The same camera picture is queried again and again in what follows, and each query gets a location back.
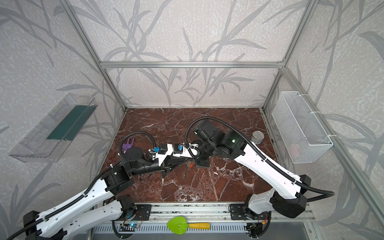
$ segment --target wallpaper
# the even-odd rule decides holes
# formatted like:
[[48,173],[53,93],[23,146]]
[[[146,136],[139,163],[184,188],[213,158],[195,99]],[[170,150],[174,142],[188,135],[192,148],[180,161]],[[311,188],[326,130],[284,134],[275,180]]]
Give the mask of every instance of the wallpaper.
[[[293,164],[273,120],[272,111],[280,92],[294,91],[282,76],[278,87],[272,93],[265,112],[281,154],[279,162],[288,170],[306,174],[312,179],[311,186],[335,192],[335,196],[310,202],[313,215],[325,240],[379,240],[384,239],[384,229],[372,210],[360,195],[351,178],[344,171],[332,148],[313,163]],[[306,197],[317,194],[307,192]]]
[[102,61],[281,61],[307,0],[70,0]]
[[383,23],[383,0],[319,5],[288,67],[384,198]]
[[[21,229],[27,212],[53,207],[89,184],[124,114],[57,7],[50,0],[0,2],[0,239]],[[68,93],[94,96],[98,106],[59,161],[10,157]]]
[[274,68],[116,68],[108,72],[127,106],[261,106]]

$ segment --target robotic arm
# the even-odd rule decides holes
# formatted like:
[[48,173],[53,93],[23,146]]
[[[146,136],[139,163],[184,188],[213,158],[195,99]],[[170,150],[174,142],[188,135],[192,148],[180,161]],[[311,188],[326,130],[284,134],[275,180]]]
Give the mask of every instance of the robotic arm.
[[[229,130],[224,133],[209,120],[218,121]],[[196,123],[198,124],[193,132],[198,139],[192,144],[186,144],[188,133]],[[152,158],[146,159],[142,149],[138,147],[122,152],[124,141],[135,134],[145,134],[152,141]],[[118,163],[101,172],[87,189],[67,201],[41,213],[31,211],[26,214],[23,218],[25,227],[7,240],[22,232],[26,232],[26,240],[65,240],[105,221],[121,216],[134,217],[136,206],[129,196],[118,198],[101,208],[85,211],[133,185],[133,175],[161,172],[164,178],[168,172],[185,161],[194,160],[198,167],[209,167],[209,159],[213,156],[235,160],[272,186],[270,191],[247,197],[243,209],[251,219],[254,219],[256,214],[273,210],[295,218],[305,210],[307,202],[334,195],[331,191],[310,187],[311,179],[308,176],[298,176],[284,169],[264,154],[246,135],[220,119],[206,116],[195,120],[186,130],[185,142],[173,145],[161,143],[157,147],[154,138],[147,132],[128,134],[120,143]],[[303,196],[307,190],[321,195],[307,199]]]

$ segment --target yellow handle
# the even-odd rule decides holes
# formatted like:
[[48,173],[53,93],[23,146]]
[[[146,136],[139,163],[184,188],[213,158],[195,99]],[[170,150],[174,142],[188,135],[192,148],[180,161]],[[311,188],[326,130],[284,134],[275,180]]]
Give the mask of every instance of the yellow handle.
[[211,224],[209,222],[197,222],[197,223],[190,223],[190,228],[198,228],[198,229],[210,229]]

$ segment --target green shovel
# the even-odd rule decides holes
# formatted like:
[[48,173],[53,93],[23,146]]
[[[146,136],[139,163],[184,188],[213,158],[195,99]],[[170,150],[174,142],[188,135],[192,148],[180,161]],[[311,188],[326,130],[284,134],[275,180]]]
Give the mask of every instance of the green shovel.
[[198,229],[210,229],[211,224],[209,222],[199,222],[199,223],[187,223],[185,217],[179,216],[174,217],[167,222],[169,230],[176,234],[183,234],[187,228],[198,228]]

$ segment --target green mat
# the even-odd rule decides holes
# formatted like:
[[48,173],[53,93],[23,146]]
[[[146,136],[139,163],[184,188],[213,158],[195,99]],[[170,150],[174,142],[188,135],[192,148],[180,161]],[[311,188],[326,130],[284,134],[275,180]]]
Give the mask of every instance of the green mat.
[[51,132],[47,139],[72,141],[97,106],[75,106]]

